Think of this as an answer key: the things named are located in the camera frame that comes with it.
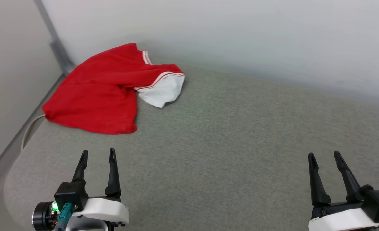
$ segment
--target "red garment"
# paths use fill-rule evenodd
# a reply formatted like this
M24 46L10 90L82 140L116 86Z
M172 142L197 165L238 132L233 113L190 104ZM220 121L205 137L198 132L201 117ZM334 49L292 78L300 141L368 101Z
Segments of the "red garment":
M137 129L134 88L153 87L165 72L182 74L175 64L152 65L147 52L137 50L136 44L104 51L65 78L43 105L45 118L94 133L133 133Z

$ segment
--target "cable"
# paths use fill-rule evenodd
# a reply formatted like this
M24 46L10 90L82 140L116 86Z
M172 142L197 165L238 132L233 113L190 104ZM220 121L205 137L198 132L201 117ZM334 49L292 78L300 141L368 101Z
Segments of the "cable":
M45 116L45 114L42 114L42 115L39 115L39 116L35 117L35 118L30 122L30 124L28 125L27 129L25 130L24 136L22 137L21 151L24 150L25 140L27 139L28 132L30 131L31 127L34 125L34 123L35 123L39 118L44 117L44 116Z

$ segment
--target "green led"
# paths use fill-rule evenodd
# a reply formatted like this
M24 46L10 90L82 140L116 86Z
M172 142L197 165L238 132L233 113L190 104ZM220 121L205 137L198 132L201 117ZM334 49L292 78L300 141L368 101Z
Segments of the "green led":
M55 212L60 212L60 211L58 210L57 202L53 202L51 208L52 208L52 210L55 211Z

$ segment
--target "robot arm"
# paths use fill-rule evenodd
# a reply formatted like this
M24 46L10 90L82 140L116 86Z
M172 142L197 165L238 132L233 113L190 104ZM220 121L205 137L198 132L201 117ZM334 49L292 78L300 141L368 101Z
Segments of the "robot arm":
M350 231L379 228L379 190L370 185L360 187L348 165L337 151L335 162L344 179L346 202L331 203L325 193L319 166L313 153L308 155L310 168L311 201L314 206L309 220L310 231Z
M55 202L39 203L32 216L37 231L82 231L129 224L128 208L121 203L121 187L114 148L110 149L108 186L102 197L89 197L85 191L84 170L88 151L84 150L71 182L63 182L54 195Z

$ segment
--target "white wall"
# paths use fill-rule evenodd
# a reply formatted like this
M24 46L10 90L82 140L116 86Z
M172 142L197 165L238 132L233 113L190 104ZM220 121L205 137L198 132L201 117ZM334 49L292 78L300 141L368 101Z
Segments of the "white wall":
M160 56L379 98L379 0L46 0L71 59Z
M60 77L32 0L0 1L0 155Z

